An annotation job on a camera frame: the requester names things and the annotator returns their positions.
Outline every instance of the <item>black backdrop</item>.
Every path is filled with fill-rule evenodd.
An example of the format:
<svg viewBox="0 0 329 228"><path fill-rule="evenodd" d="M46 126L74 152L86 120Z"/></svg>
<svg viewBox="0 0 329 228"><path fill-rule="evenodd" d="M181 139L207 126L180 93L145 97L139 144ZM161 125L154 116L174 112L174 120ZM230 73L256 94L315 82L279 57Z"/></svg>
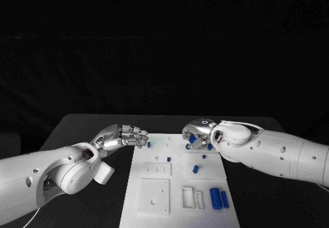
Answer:
<svg viewBox="0 0 329 228"><path fill-rule="evenodd" d="M329 143L314 137L329 111L325 1L1 9L0 124L18 131L22 150L69 113L269 116Z"/></svg>

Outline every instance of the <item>dark table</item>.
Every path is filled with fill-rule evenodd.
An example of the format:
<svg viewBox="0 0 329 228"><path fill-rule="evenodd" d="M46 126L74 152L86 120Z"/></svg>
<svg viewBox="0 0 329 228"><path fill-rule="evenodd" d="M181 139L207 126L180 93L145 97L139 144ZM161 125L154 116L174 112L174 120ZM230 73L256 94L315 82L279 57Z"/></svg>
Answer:
<svg viewBox="0 0 329 228"><path fill-rule="evenodd" d="M40 151L89 142L112 124L134 125L148 133L181 133L197 118L252 123L265 130L284 132L268 117L155 116L69 114L57 124ZM41 208L30 228L116 228L119 225L134 147L122 147L105 163L115 172L105 185L95 181L73 195L57 196ZM233 206L242 228L329 227L329 192L315 184L269 176L240 163L222 159ZM34 212L1 227L22 227Z"/></svg>

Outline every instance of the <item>blue cylinder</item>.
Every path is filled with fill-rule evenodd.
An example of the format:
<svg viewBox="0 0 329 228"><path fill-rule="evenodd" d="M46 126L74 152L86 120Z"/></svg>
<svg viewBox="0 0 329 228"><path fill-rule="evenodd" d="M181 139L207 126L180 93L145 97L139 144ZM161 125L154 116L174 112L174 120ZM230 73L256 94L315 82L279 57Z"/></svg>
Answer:
<svg viewBox="0 0 329 228"><path fill-rule="evenodd" d="M223 191L220 192L220 197L222 197L223 207L227 208L227 198L226 198L226 193Z"/></svg>
<svg viewBox="0 0 329 228"><path fill-rule="evenodd" d="M194 136L193 136L193 134L191 134L191 135L190 135L190 143L193 143L194 140L196 140L196 138L194 138Z"/></svg>
<svg viewBox="0 0 329 228"><path fill-rule="evenodd" d="M193 166L193 173L196 173L196 172L197 172L197 169L199 169L199 166L197 166L197 165L194 165L194 166Z"/></svg>
<svg viewBox="0 0 329 228"><path fill-rule="evenodd" d="M216 188L210 189L210 203L213 210L222 209L219 189Z"/></svg>

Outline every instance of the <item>white cable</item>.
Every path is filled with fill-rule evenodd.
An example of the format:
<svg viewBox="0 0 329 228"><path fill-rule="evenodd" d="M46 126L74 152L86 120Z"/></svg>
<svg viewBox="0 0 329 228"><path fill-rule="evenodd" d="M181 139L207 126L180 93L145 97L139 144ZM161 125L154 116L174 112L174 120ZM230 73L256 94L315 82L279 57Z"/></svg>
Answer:
<svg viewBox="0 0 329 228"><path fill-rule="evenodd" d="M40 209L37 209L37 211L38 211ZM35 213L37 213L37 211L35 211ZM30 221L34 219L34 217L35 217L35 213L34 213L34 216L31 217L31 219L30 219ZM28 223L30 223L30 221L28 221ZM24 227L22 228L25 228L25 226L28 225L28 223L24 225Z"/></svg>
<svg viewBox="0 0 329 228"><path fill-rule="evenodd" d="M242 122L233 122L233 121L224 121L224 120L222 120L222 122L235 123L235 124L243 124L243 125L248 125L250 127L255 127L259 131L263 130L261 127L258 127L256 125L253 125L250 123L242 123Z"/></svg>
<svg viewBox="0 0 329 228"><path fill-rule="evenodd" d="M318 185L318 184L317 184ZM321 185L318 185L327 192L329 192L329 190L321 186Z"/></svg>

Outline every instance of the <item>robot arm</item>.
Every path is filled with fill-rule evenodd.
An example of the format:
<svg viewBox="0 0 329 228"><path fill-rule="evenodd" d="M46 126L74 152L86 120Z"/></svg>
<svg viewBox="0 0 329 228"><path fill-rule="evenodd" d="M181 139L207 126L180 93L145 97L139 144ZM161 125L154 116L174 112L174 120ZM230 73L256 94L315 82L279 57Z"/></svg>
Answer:
<svg viewBox="0 0 329 228"><path fill-rule="evenodd" d="M105 184L113 169L100 159L125 145L145 146L145 135L136 127L113 124L89 143L0 160L0 225L60 194L74 194L92 179Z"/></svg>
<svg viewBox="0 0 329 228"><path fill-rule="evenodd" d="M201 149L210 143L227 161L279 178L329 187L329 146L256 128L252 132L236 122L194 120L183 128L183 139L190 141L186 149Z"/></svg>

